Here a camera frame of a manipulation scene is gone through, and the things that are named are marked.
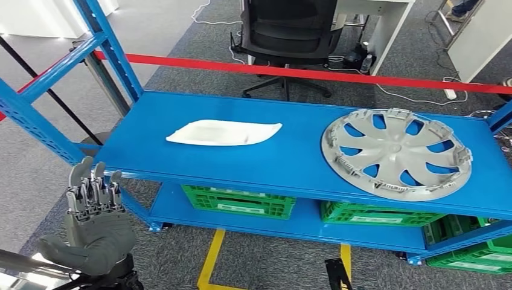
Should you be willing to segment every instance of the white wall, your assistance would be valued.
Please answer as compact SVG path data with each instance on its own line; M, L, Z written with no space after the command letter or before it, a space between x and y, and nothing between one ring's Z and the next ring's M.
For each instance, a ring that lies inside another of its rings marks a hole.
M105 15L117 0L100 0ZM78 38L87 31L72 0L1 0L0 33L39 37Z

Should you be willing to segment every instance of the black office chair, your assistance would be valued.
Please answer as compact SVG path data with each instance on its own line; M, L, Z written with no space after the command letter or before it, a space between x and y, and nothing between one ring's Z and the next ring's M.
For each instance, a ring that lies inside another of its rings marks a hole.
M240 51L272 65L328 65L329 54L338 44L341 29L331 31L337 0L243 0ZM248 92L280 83L290 100L289 83L331 92L303 79L274 77L243 90Z

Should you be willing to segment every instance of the yellow tape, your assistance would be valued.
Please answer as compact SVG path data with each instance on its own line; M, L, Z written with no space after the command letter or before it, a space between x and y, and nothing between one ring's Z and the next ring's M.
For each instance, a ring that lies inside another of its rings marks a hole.
M348 279L352 281L352 254L349 245L341 245L339 247L339 257L343 261L343 265L345 266L345 271L347 272ZM344 289L347 288L343 283L341 286Z
M197 280L197 287L199 290L244 290L240 288L210 284L211 273L213 272L213 268L217 262L220 246L222 246L222 240L224 239L225 234L226 230L221 228L215 231L213 239L211 240L210 249L206 255L205 263L203 264L203 269L201 270L201 274L199 274L199 279Z
M213 284L207 284L206 287L200 287L200 290L245 290L240 288L233 288L233 287L227 287L227 286L221 286L221 285L213 285Z
M203 269L201 270L201 274L199 274L199 279L197 280L197 287L199 289L207 289L204 287L208 285L208 282L210 281L211 273L215 267L215 262L217 261L217 256L219 255L220 246L222 245L222 240L224 239L225 234L226 230L220 228L215 231L213 239L211 240L210 250L208 250L205 263L203 264Z

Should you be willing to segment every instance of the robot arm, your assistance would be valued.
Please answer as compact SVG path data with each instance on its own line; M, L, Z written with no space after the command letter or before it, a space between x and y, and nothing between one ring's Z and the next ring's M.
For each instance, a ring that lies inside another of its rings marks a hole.
M91 165L87 156L69 175L65 216L69 246L48 235L39 239L38 247L44 258L56 264L100 276L127 257L136 237L121 203L121 172L107 182L105 163L99 162L92 173Z

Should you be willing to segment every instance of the shelf caster wheel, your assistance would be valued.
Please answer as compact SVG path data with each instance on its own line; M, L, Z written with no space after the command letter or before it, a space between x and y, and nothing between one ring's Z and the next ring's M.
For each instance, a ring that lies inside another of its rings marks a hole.
M174 227L174 224L171 224L170 222L164 222L164 224L162 224L162 230L166 230L172 227Z
M407 253L405 252L395 252L395 256L402 261L407 261Z

